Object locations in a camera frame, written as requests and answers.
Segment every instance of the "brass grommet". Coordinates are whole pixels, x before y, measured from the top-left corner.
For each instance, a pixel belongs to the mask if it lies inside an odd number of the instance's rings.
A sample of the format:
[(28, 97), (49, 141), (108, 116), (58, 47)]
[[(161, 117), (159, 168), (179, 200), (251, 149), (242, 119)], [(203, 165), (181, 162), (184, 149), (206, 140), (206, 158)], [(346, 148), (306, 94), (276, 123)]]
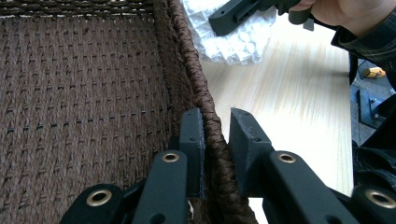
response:
[(291, 155), (289, 155), (289, 154), (287, 154), (287, 153), (279, 154), (279, 155), (277, 156), (277, 158), (278, 158), (280, 161), (287, 162), (287, 163), (294, 163), (294, 162), (296, 161), (296, 159), (295, 159), (293, 156), (291, 156)]
[(178, 161), (179, 156), (176, 153), (166, 153), (163, 155), (163, 161), (174, 162)]
[(375, 203), (378, 206), (389, 209), (396, 208), (396, 202), (387, 194), (384, 194), (378, 190), (367, 189), (365, 191), (365, 195), (372, 203)]
[(98, 189), (92, 192), (87, 198), (87, 205), (97, 207), (110, 201), (112, 193), (108, 189)]

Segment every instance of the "clamp jaw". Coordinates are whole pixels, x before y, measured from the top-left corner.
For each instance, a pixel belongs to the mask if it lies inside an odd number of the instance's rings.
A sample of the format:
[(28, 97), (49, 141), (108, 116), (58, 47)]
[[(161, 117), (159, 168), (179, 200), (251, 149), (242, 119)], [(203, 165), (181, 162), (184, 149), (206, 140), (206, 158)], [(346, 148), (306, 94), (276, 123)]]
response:
[[(188, 198), (204, 198), (205, 135), (199, 109), (183, 115), (180, 136), (159, 153), (147, 179), (122, 191), (100, 184), (84, 190), (61, 223), (186, 223)], [(394, 192), (354, 188), (349, 198), (327, 188), (304, 160), (275, 151), (257, 120), (233, 108), (229, 148), (238, 189), (263, 198), (268, 223), (380, 223), (396, 220)]]
[[(216, 35), (227, 35), (257, 10), (266, 11), (276, 6), (280, 16), (299, 2), (300, 0), (231, 0), (209, 17), (209, 23)], [(308, 20), (310, 14), (310, 9), (290, 11), (289, 21), (302, 24)]]

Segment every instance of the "brown wicker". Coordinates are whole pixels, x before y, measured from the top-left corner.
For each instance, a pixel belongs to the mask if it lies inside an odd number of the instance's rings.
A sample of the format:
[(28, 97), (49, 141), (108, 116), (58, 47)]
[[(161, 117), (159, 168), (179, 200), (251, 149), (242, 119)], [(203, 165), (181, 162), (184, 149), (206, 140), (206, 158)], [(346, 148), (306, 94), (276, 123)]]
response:
[(194, 222), (256, 222), (178, 0), (2, 0), (0, 16), (0, 223), (57, 223), (87, 187), (130, 187), (195, 106)]

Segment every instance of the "hand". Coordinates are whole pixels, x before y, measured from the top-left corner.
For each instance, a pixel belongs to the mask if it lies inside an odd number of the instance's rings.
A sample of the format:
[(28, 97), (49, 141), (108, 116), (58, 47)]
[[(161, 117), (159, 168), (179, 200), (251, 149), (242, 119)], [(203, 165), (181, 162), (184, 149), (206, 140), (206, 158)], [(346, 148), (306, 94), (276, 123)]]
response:
[(396, 0), (302, 0), (290, 10), (311, 8), (316, 19), (343, 26), (356, 36), (373, 30), (396, 7)]

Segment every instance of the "orange object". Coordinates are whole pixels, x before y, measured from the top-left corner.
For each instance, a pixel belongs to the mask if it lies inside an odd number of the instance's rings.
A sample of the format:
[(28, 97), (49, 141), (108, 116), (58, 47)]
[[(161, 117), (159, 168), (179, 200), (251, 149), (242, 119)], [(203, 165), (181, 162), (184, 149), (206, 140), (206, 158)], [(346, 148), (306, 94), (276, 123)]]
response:
[(380, 67), (366, 68), (363, 70), (365, 77), (384, 77), (387, 73)]

